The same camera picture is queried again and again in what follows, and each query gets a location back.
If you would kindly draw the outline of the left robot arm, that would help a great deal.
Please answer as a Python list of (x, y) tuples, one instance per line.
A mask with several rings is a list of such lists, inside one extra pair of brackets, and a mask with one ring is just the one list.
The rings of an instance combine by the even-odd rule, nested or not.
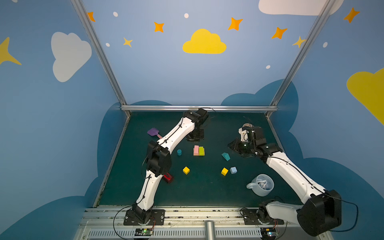
[(208, 112), (202, 108), (195, 112), (187, 111), (176, 126), (163, 138), (156, 142), (149, 142), (147, 156), (144, 160), (146, 164), (144, 185), (138, 199), (132, 205), (132, 211), (139, 224), (146, 224), (150, 220), (160, 181), (172, 166), (171, 154), (173, 150), (187, 136), (190, 136), (194, 141), (200, 140), (199, 134), (204, 132), (201, 125), (208, 116)]

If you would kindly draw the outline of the pink rectangular block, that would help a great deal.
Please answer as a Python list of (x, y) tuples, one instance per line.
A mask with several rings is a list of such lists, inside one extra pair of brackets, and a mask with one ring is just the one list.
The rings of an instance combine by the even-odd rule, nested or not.
[(195, 145), (195, 146), (194, 146), (194, 152), (193, 152), (193, 155), (194, 155), (194, 156), (199, 156), (199, 155), (200, 155), (199, 150), (200, 150), (200, 147), (199, 147), (198, 145)]

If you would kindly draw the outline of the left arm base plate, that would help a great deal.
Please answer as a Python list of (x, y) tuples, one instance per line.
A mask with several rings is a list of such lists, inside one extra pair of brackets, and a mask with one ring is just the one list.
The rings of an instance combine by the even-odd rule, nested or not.
[(124, 226), (163, 226), (165, 210), (150, 210), (142, 213), (128, 210), (124, 219)]

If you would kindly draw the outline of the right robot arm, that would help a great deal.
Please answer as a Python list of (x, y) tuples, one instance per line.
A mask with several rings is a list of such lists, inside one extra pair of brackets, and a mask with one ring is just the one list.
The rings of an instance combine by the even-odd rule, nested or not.
[(316, 237), (342, 223), (342, 199), (335, 190), (327, 191), (301, 171), (276, 144), (260, 145), (236, 139), (228, 147), (235, 152), (260, 158), (295, 191), (301, 205), (266, 201), (259, 205), (258, 221), (268, 224), (275, 219), (300, 225), (310, 236)]

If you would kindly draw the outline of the lime green rectangular block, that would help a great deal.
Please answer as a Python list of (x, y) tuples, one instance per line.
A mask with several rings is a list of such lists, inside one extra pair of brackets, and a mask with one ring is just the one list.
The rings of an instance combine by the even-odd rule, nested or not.
[(205, 155), (205, 148), (199, 147), (199, 156), (204, 156), (204, 155)]

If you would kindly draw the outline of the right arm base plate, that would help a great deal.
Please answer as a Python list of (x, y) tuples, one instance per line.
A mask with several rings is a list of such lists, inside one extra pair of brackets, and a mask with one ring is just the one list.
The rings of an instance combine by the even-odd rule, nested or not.
[(245, 225), (284, 225), (284, 220), (273, 219), (264, 210), (259, 209), (240, 209), (240, 214), (244, 219)]

